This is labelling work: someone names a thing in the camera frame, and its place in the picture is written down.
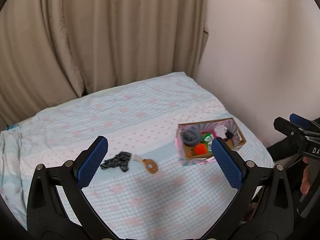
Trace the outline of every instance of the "blue textured pad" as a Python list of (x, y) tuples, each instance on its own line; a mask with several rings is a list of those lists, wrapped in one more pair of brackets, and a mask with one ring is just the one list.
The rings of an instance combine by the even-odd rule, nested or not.
[(295, 125), (300, 126), (303, 129), (310, 128), (310, 121), (296, 114), (290, 114), (290, 122), (293, 122)]
[(232, 157), (217, 139), (212, 141), (211, 150), (230, 186), (240, 190), (242, 187), (242, 172), (235, 164)]
[(80, 189), (89, 186), (107, 152), (108, 140), (102, 138), (78, 170), (77, 185)]

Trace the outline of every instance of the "orange pom-pom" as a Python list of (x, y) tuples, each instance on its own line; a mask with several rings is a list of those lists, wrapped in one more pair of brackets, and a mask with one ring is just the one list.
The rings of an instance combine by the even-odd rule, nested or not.
[(205, 143), (199, 143), (194, 148), (193, 151), (196, 155), (202, 155), (208, 153), (207, 145)]

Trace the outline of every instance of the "silver bolt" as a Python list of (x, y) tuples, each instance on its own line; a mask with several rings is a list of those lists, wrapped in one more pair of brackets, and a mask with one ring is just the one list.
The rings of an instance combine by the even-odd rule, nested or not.
[(39, 170), (41, 170), (43, 168), (43, 164), (38, 164), (37, 166), (36, 166), (36, 169), (39, 171)]
[(247, 161), (247, 166), (248, 167), (254, 167), (254, 162), (253, 161)]
[(283, 166), (281, 165), (281, 164), (277, 164), (277, 169), (279, 170), (279, 171), (282, 171), (283, 170)]
[(64, 163), (65, 166), (70, 167), (73, 164), (72, 160), (68, 160)]

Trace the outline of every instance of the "bed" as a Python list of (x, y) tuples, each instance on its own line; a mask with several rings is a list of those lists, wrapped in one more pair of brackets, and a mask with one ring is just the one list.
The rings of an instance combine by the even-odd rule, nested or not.
[[(129, 170), (98, 169), (83, 192), (122, 239), (197, 239), (236, 194), (216, 162), (183, 166), (175, 148), (179, 123), (232, 117), (222, 103), (184, 73), (171, 73), (103, 90), (45, 109), (0, 133), (1, 195), (26, 227), (26, 203), (37, 164), (62, 165), (98, 135), (109, 141), (105, 159), (127, 151), (157, 162), (149, 174), (135, 161)], [(238, 119), (247, 143), (238, 151), (259, 166), (274, 163), (262, 143)], [(69, 218), (79, 223), (61, 188)]]

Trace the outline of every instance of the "open box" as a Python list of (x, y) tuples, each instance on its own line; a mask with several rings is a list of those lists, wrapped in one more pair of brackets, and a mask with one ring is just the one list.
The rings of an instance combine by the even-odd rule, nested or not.
[(178, 125), (176, 135), (176, 148), (179, 155), (179, 161), (185, 162), (193, 160), (192, 164), (199, 164), (201, 163), (201, 161), (211, 158), (213, 156), (211, 152), (203, 155), (196, 155), (193, 152), (193, 147), (186, 146), (182, 142), (181, 133), (183, 131), (185, 131), (186, 129), (193, 128), (198, 130), (204, 136), (210, 131), (214, 130), (216, 127), (221, 125), (224, 125), (228, 129), (228, 131), (230, 131), (233, 134), (233, 137), (226, 141), (227, 145), (231, 149), (239, 149), (242, 145), (246, 143), (244, 135), (242, 134), (241, 130), (239, 129), (238, 125), (232, 117), (203, 122), (181, 123)]

